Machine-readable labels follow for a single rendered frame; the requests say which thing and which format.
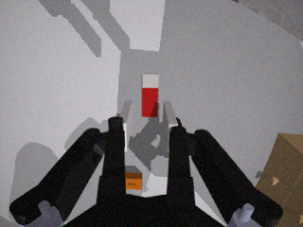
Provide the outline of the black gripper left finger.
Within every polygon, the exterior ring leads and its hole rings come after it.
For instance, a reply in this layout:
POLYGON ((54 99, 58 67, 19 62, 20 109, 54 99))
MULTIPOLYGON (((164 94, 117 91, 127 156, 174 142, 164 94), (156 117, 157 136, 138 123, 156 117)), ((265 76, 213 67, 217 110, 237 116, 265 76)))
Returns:
POLYGON ((120 115, 108 119, 108 131, 86 130, 38 185, 10 204, 19 227, 64 226, 102 155, 92 227, 126 227, 124 167, 132 124, 133 101, 125 100, 120 115))

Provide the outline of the red and white eraser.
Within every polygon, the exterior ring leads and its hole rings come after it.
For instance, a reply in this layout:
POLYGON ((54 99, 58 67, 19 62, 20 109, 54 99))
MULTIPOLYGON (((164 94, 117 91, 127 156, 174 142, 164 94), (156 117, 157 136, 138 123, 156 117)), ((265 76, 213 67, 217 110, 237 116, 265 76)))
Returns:
POLYGON ((158 73, 142 74, 142 117, 158 117, 158 73))

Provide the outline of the small tan wooden chest of drawers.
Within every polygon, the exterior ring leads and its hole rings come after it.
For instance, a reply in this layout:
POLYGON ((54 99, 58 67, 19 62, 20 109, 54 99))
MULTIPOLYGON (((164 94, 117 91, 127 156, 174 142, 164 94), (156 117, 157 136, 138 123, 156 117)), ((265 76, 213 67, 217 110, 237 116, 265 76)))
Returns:
MULTIPOLYGON (((276 147, 276 142, 277 142, 278 138, 281 138, 289 147, 291 147, 303 159, 303 134, 278 133, 275 144, 274 144, 274 147, 273 147, 272 152, 270 154, 270 157, 267 161, 267 164, 266 164, 265 168, 263 169, 263 172, 262 172, 262 174, 261 174, 261 176, 258 180, 256 188, 258 187, 258 184, 259 184, 259 182, 260 182, 260 180, 261 180, 261 178, 262 178, 262 176, 265 172, 265 169, 269 164, 269 161, 270 161, 270 159, 272 157, 272 154, 274 152, 274 149, 276 147)), ((302 181, 303 181, 303 175, 302 175, 301 179, 299 180, 296 188, 294 189, 294 192, 292 193, 291 197, 287 200, 286 204, 282 208, 283 211, 285 210, 285 208, 289 204, 290 200, 294 196, 294 193, 296 192, 297 188, 300 186, 302 181)))

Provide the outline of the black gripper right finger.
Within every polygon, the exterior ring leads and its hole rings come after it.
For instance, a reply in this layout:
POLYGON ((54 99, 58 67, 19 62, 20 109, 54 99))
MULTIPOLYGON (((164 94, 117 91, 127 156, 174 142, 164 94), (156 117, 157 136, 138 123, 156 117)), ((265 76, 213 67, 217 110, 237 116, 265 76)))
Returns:
POLYGON ((166 100, 163 129, 169 152, 165 227, 199 227, 189 156, 227 227, 276 227, 282 207, 252 185, 208 131, 187 132, 166 100))

